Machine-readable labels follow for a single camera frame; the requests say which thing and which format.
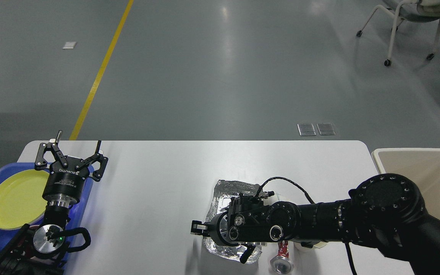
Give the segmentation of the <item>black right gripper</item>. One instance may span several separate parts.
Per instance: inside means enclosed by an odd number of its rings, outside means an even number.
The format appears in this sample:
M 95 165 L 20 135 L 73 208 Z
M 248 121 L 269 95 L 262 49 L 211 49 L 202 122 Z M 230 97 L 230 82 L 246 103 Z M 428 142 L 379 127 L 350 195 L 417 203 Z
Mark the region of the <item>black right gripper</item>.
M 204 236 L 211 238 L 215 244 L 219 246 L 230 246 L 230 237 L 228 236 L 227 227 L 227 212 L 216 214 L 209 222 L 203 223 L 202 221 L 191 221 L 191 235 Z M 255 252 L 255 245 L 242 245 L 245 247 L 242 255 L 240 256 L 241 264 L 253 264 L 256 259 L 251 259 L 251 256 Z

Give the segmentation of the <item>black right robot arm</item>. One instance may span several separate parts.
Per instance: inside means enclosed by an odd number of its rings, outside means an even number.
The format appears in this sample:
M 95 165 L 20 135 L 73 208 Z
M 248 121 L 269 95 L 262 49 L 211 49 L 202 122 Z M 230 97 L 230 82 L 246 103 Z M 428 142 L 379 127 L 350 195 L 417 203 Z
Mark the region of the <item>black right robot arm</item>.
M 440 220 L 426 209 L 419 187 L 400 174 L 384 173 L 349 190 L 349 199 L 295 205 L 278 201 L 259 186 L 255 195 L 239 193 L 211 221 L 194 220 L 191 233 L 221 246 L 245 246 L 246 263 L 256 243 L 292 241 L 309 247 L 319 242 L 342 242 L 350 266 L 349 244 L 376 248 L 388 258 L 407 261 L 416 275 L 440 275 Z

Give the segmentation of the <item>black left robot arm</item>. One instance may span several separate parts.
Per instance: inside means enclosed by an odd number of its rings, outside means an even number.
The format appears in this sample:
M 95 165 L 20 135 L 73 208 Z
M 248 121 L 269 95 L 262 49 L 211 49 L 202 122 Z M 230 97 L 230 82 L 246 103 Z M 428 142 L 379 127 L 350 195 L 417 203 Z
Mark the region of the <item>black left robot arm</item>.
M 87 180 L 101 181 L 108 158 L 101 141 L 88 158 L 65 155 L 59 148 L 62 132 L 40 144 L 34 169 L 43 171 L 47 182 L 42 198 L 47 202 L 42 223 L 23 224 L 0 252 L 0 275 L 62 275 L 66 255 L 91 245 L 84 227 L 70 227 L 70 212 L 84 194 Z

